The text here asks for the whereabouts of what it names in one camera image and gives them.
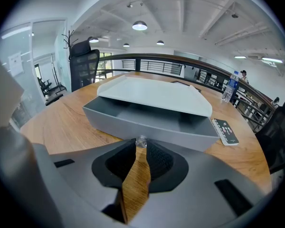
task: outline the blue bottle label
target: blue bottle label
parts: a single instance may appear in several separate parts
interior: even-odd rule
[[[238,85],[238,82],[235,81],[234,79],[229,79],[228,85],[233,87],[233,88],[236,88]]]

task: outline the coat rack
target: coat rack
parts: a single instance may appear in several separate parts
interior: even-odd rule
[[[74,33],[74,30],[72,31],[72,33],[70,33],[70,31],[68,31],[68,36],[62,34],[63,36],[65,36],[67,38],[67,41],[66,41],[66,39],[64,39],[64,41],[67,43],[67,47],[64,47],[63,49],[69,49],[69,56],[68,56],[69,60],[71,59],[71,48],[72,48],[74,42],[78,40],[78,39],[76,39],[73,41],[73,43],[71,43],[71,36],[73,35],[73,33]]]

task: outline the wooden table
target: wooden table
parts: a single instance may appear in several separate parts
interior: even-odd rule
[[[141,72],[130,72],[126,76],[166,82],[176,81],[175,78]],[[31,142],[45,145],[49,154],[85,150],[119,141],[120,139],[93,128],[82,109],[85,104],[96,97],[98,86],[115,77],[88,85],[62,97],[30,119],[21,128],[21,132]],[[221,93],[187,81],[178,79],[177,81],[200,89],[201,94],[212,105],[211,119],[218,118],[228,121],[239,140],[237,146],[224,146],[221,140],[218,140],[206,150],[206,153],[220,158],[249,177],[264,193],[269,193],[271,179],[265,156],[254,133],[241,114],[231,103],[221,101]],[[150,170],[146,162],[146,149],[137,148],[136,161],[123,183],[123,198],[129,220],[148,199],[149,180]]]

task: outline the person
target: person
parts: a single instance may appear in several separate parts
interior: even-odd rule
[[[241,73],[242,73],[241,79],[244,80],[247,84],[249,84],[248,78],[247,78],[247,72],[245,70],[243,70],[243,71],[241,71]],[[241,92],[245,92],[245,89],[243,89],[241,87],[239,87],[238,90]]]
[[[280,98],[277,97],[274,101],[271,102],[271,104],[275,107],[275,109],[279,107],[278,105],[279,101],[280,101]]]

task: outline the chair headrest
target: chair headrest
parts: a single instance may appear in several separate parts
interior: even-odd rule
[[[70,57],[77,57],[91,51],[90,42],[88,40],[76,43],[71,48]]]

